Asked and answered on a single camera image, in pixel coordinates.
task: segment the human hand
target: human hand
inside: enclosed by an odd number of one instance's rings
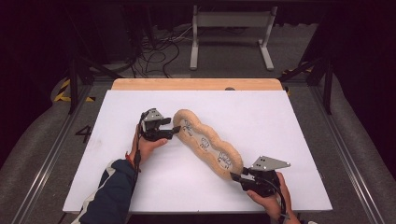
[[[276,175],[277,175],[277,177],[279,179],[279,183],[280,183],[280,192],[282,193],[282,195],[285,199],[286,212],[288,213],[288,215],[290,217],[290,220],[287,223],[288,224],[300,223],[297,216],[295,216],[293,211],[291,210],[291,198],[290,198],[289,189],[286,186],[285,178],[279,172],[276,172]],[[268,216],[270,216],[270,218],[272,218],[274,220],[278,220],[280,218],[281,209],[280,209],[280,205],[277,201],[277,198],[279,197],[278,194],[263,198],[258,193],[254,192],[253,190],[248,190],[247,195],[255,203],[258,203],[259,205],[263,206],[266,213],[268,214]]]
[[[136,129],[134,132],[134,141],[132,142],[132,150],[131,150],[131,153],[129,154],[129,157],[131,158],[131,161],[134,162],[134,155],[136,154],[136,143],[138,140],[139,150],[140,150],[139,165],[141,165],[149,158],[149,156],[151,155],[151,153],[154,151],[155,148],[165,145],[168,142],[168,140],[166,138],[162,138],[155,142],[150,142],[150,141],[146,140],[144,137],[139,138],[137,136],[138,128],[139,128],[139,125],[136,125]]]

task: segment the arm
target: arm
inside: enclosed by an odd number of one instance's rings
[[[167,140],[150,142],[144,138],[138,139],[135,134],[131,153],[125,156],[126,160],[113,161],[107,166],[98,190],[84,201],[82,210],[73,223],[125,223],[137,175],[134,164],[137,142],[140,164],[143,164],[153,150],[165,145]]]
[[[285,179],[281,173],[276,173],[277,177],[279,178],[279,183],[280,183],[280,191],[283,194],[283,197],[285,198],[285,203],[286,203],[286,212],[289,215],[290,219],[285,219],[286,221],[284,223],[287,224],[301,224],[301,222],[298,220],[297,216],[293,213],[291,210],[291,198],[290,198],[290,193],[288,190],[288,187],[286,186]],[[270,216],[273,220],[278,220],[280,217],[280,205],[277,202],[276,196],[270,196],[263,198],[253,190],[248,190],[247,195],[255,202],[258,203],[259,205],[263,206],[266,213],[268,216]]]

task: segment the white board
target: white board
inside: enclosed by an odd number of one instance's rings
[[[259,156],[288,161],[278,170],[293,210],[332,210],[303,133],[284,91],[108,91],[64,203],[78,212],[107,164],[130,151],[134,128],[150,108],[172,118],[189,109],[236,148],[249,167]],[[172,124],[161,126],[171,129]],[[141,166],[130,211],[134,213],[255,213],[262,207],[239,183],[218,177],[176,136]]]

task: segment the black jacket sleeve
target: black jacket sleeve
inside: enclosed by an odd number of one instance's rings
[[[73,223],[124,224],[134,191],[135,175],[127,160],[111,162],[102,175],[98,190],[84,201]]]

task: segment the table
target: table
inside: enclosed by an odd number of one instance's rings
[[[235,91],[222,91],[228,87]],[[153,78],[117,79],[107,92],[66,198],[65,212],[79,211],[84,199],[98,187],[106,165],[131,148],[140,114],[155,106],[167,118],[181,107],[191,109],[222,140],[232,143],[245,166],[260,155],[289,161],[291,167],[281,172],[290,188],[293,209],[332,210],[289,98],[276,79]],[[220,179],[177,137],[161,149],[141,167],[130,212],[262,212],[238,183]]]

